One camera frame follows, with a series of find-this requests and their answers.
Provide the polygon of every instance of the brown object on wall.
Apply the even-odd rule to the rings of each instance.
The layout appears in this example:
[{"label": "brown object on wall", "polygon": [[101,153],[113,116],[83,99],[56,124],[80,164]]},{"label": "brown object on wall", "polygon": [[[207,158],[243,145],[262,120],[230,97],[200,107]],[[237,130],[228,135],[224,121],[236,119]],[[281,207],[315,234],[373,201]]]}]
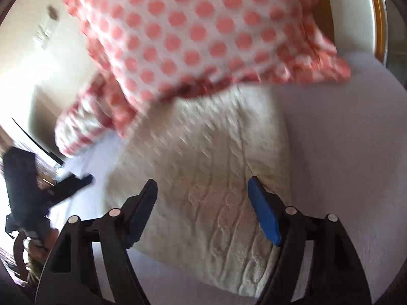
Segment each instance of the brown object on wall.
[{"label": "brown object on wall", "polygon": [[319,3],[315,6],[314,11],[315,22],[321,31],[335,43],[334,28],[332,10],[329,0],[319,0]]}]

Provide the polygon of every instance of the red and white pillow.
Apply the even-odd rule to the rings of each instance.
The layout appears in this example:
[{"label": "red and white pillow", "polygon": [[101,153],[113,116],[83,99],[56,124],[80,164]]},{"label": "red and white pillow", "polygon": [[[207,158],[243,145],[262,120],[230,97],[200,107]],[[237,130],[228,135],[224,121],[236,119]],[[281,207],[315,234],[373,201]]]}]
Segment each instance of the red and white pillow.
[{"label": "red and white pillow", "polygon": [[130,106],[235,82],[342,81],[348,66],[316,26],[317,0],[65,0],[90,56]]}]

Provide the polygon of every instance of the cable knit pattern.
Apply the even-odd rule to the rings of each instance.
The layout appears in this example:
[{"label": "cable knit pattern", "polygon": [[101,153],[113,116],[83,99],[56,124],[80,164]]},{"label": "cable knit pattern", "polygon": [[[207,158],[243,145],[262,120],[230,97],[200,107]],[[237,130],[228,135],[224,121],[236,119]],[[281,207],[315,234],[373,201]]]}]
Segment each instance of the cable knit pattern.
[{"label": "cable knit pattern", "polygon": [[247,196],[257,175],[290,203],[286,129],[270,87],[153,105],[109,179],[107,209],[149,178],[159,197],[135,248],[205,283],[259,296],[278,257]]}]

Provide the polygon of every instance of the hand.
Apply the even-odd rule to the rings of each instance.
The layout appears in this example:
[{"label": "hand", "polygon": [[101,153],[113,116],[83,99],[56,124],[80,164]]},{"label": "hand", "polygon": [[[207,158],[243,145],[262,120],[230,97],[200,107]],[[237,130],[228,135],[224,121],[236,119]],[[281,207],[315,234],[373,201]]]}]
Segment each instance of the hand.
[{"label": "hand", "polygon": [[34,258],[38,262],[44,263],[47,260],[48,255],[52,250],[52,247],[56,243],[58,234],[59,234],[58,229],[55,228],[51,229],[51,232],[44,241],[44,246],[46,247],[46,249],[40,248],[36,246],[32,241],[30,241],[28,243],[28,252],[30,253],[30,256],[32,256],[32,258]]}]

